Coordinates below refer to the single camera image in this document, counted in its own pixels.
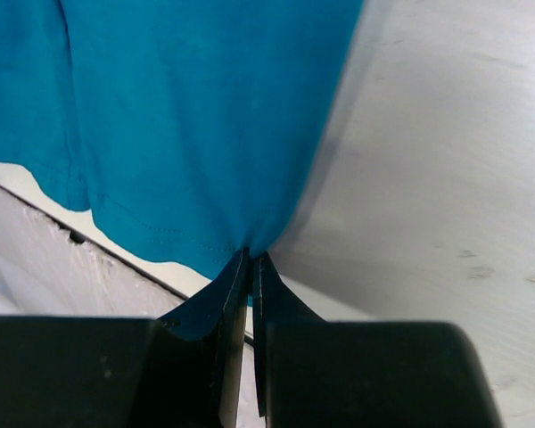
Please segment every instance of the fabric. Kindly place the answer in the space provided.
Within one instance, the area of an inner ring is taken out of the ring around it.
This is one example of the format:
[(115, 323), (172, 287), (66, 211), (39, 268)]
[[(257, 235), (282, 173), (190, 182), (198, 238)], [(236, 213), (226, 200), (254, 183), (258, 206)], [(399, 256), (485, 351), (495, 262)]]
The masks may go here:
[(0, 161), (215, 276), (300, 197), (361, 0), (0, 1)]

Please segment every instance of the black clamp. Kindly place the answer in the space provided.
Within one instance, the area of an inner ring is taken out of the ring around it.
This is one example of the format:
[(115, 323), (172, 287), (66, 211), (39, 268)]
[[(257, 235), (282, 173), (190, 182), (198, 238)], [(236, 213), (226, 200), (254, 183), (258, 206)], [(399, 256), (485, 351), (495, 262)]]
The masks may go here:
[(158, 320), (0, 317), (0, 428), (234, 428), (249, 293), (267, 426), (501, 426), (457, 327), (326, 322), (238, 251)]

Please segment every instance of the clamp jaw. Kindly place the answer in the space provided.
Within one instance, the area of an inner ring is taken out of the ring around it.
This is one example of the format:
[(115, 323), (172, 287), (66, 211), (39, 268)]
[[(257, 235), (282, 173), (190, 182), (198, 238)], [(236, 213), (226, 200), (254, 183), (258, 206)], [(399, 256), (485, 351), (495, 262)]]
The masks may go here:
[(268, 427), (501, 426), (457, 327), (326, 322), (242, 250), (157, 320), (0, 317), (0, 427), (234, 428), (249, 293)]

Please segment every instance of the stitching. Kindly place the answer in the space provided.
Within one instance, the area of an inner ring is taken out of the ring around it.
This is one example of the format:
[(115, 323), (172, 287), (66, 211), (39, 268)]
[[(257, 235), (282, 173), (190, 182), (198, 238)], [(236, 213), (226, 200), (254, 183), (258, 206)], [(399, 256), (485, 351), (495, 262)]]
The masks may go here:
[[(62, 175), (62, 176), (65, 176), (66, 174), (64, 173), (61, 173), (60, 170), (58, 169), (52, 169), (52, 168), (49, 168), (48, 166), (42, 164), (41, 162), (38, 162), (37, 163), (42, 166), (42, 167), (45, 167), (46, 169), (50, 169), (52, 172), (55, 172), (59, 175)], [(75, 178), (78, 179), (78, 181), (81, 181), (81, 182), (85, 182), (85, 180), (83, 179), (80, 179), (79, 176), (74, 176)], [(77, 192), (77, 191), (73, 191), (73, 190), (70, 190), (69, 188), (67, 189), (67, 192), (68, 193), (72, 193), (72, 194), (75, 194), (75, 195), (81, 195), (82, 193), (80, 192)], [(107, 195), (106, 193), (98, 193), (96, 192), (95, 190), (91, 189), (91, 188), (87, 188), (87, 192), (90, 193), (90, 194), (93, 194), (95, 196), (99, 196), (99, 197), (102, 197), (104, 198), (107, 202), (111, 203), (112, 205), (114, 205), (115, 207), (119, 208), (120, 210), (126, 212), (131, 220), (135, 223), (137, 223), (139, 226), (142, 226), (146, 229), (149, 229), (149, 230), (153, 230), (155, 232), (164, 232), (164, 233), (167, 233), (167, 234), (175, 234), (175, 235), (181, 235), (181, 236), (184, 236), (185, 238), (188, 238), (190, 239), (191, 241), (193, 241), (195, 244), (201, 246), (202, 248), (205, 248), (207, 250), (211, 250), (211, 251), (218, 251), (218, 252), (234, 252), (236, 250), (235, 247), (210, 247), (209, 245), (206, 245), (204, 243), (201, 243), (200, 241), (198, 241), (196, 238), (194, 238), (193, 236), (190, 236), (189, 234), (187, 234), (186, 232), (182, 232), (180, 230), (177, 230), (177, 229), (168, 229), (168, 228), (164, 228), (164, 227), (155, 227), (155, 226), (149, 226), (149, 225), (146, 225), (145, 223), (143, 223), (142, 221), (140, 221), (139, 219), (137, 219), (133, 213), (128, 210), (126, 207), (122, 206), (120, 203), (118, 202), (115, 202), (109, 195)]]
[[(0, 133), (0, 134), (4, 134), (4, 136), (9, 136), (11, 138), (14, 138), (13, 136), (10, 136), (10, 135), (8, 135), (6, 133)], [(35, 162), (41, 168), (48, 169), (48, 170), (50, 170), (52, 172), (55, 172), (58, 175), (63, 176), (66, 179), (66, 186), (65, 186), (66, 187), (66, 189), (65, 189), (66, 194), (75, 194), (75, 195), (79, 195), (79, 196), (82, 195), (82, 193), (80, 193), (78, 191), (74, 191), (73, 189), (69, 189), (69, 186), (68, 186), (68, 183), (69, 183), (70, 179), (76, 179), (78, 182), (86, 184), (86, 180), (83, 177), (81, 177), (80, 175), (74, 175), (73, 177), (71, 177), (69, 173), (61, 171), (61, 170), (56, 169), (56, 168), (52, 168), (50, 165), (47, 165), (47, 164), (43, 163), (41, 160), (39, 160), (37, 158), (34, 158), (31, 154), (28, 155), (28, 156), (24, 156), (24, 157), (32, 160), (33, 162)], [(21, 162), (18, 161), (18, 159), (16, 159), (15, 163), (17, 163), (17, 164), (19, 164), (21, 166), (24, 166)], [(150, 229), (150, 230), (153, 230), (153, 231), (156, 231), (156, 232), (163, 232), (163, 233), (168, 233), (168, 234), (175, 234), (175, 235), (184, 236), (185, 238), (190, 239), (191, 241), (193, 241), (198, 246), (201, 246), (202, 248), (205, 248), (206, 250), (210, 250), (210, 251), (217, 251), (217, 252), (234, 252), (234, 251), (236, 251), (235, 247), (211, 247), (209, 245), (201, 243), (196, 238), (194, 238), (193, 236), (187, 234), (186, 232), (182, 232), (182, 231), (177, 230), (177, 229), (167, 229), (167, 228), (163, 228), (163, 227), (154, 227), (154, 226), (146, 225), (145, 223), (141, 222), (139, 219), (135, 218), (133, 213), (131, 211), (129, 211), (126, 207), (120, 205), (118, 202), (115, 202), (109, 195), (107, 195), (105, 193), (97, 193), (95, 190), (90, 189), (90, 188), (87, 188), (87, 192), (91, 193), (91, 194), (93, 194), (95, 196), (102, 197), (106, 201), (112, 203), (113, 205), (115, 205), (115, 207), (117, 207), (120, 210), (122, 210), (125, 213), (127, 213), (129, 215), (130, 219), (134, 223), (137, 223), (139, 226), (144, 227), (146, 229)], [(158, 241), (158, 240), (151, 240), (151, 239), (146, 239), (144, 241), (145, 242), (149, 242), (149, 243), (166, 243), (167, 242), (167, 241)], [(217, 263), (225, 263), (225, 260), (213, 260), (213, 259), (209, 259), (209, 260), (210, 261), (215, 261)]]
[[(74, 191), (71, 191), (70, 189), (67, 189), (68, 190), (68, 194), (79, 194), (79, 192), (74, 192)], [(120, 207), (119, 205), (117, 205), (117, 208), (119, 210), (124, 210), (122, 207)], [(103, 206), (100, 207), (97, 211), (101, 212), (101, 211), (104, 211), (103, 209)], [(144, 226), (143, 224), (137, 222), (134, 218), (133, 218), (133, 222), (138, 224), (139, 226)], [(178, 233), (181, 235), (181, 236), (185, 236), (185, 237), (189, 237), (191, 239), (193, 239), (192, 237), (188, 236), (187, 234), (184, 234), (180, 231), (178, 231)], [(197, 241), (193, 241), (193, 243), (190, 243), (190, 242), (186, 242), (186, 241), (171, 241), (170, 239), (156, 239), (156, 238), (149, 238), (149, 237), (139, 237), (136, 239), (138, 242), (141, 242), (141, 243), (157, 243), (157, 244), (166, 244), (168, 246), (182, 246), (182, 247), (186, 247), (186, 248), (193, 248), (193, 249), (196, 249), (196, 251), (193, 253), (194, 256), (200, 258), (200, 259), (205, 259), (207, 261), (210, 261), (212, 263), (216, 263), (216, 264), (219, 264), (219, 265), (225, 265), (226, 262), (227, 262), (227, 259), (213, 259), (212, 257), (209, 257), (205, 254), (201, 254), (198, 252), (197, 250), (197, 247), (194, 247), (194, 244), (198, 244), (200, 245), (201, 247), (203, 247), (204, 249), (206, 250), (212, 250), (212, 251), (222, 251), (222, 252), (229, 252), (230, 250), (228, 248), (222, 248), (222, 249), (216, 249), (216, 248), (213, 248), (213, 247), (208, 247), (207, 245), (204, 245), (202, 243), (199, 243)]]

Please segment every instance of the white surface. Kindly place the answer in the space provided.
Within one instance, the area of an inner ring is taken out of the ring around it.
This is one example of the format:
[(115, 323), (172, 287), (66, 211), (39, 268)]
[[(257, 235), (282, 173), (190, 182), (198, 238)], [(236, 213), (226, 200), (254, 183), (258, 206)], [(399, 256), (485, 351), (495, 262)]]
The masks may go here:
[[(118, 252), (21, 169), (0, 183)], [(369, 3), (276, 264), (327, 317), (345, 309), (326, 295), (461, 325), (507, 425), (535, 426), (535, 0)]]
[(0, 295), (24, 313), (160, 316), (181, 300), (0, 189)]

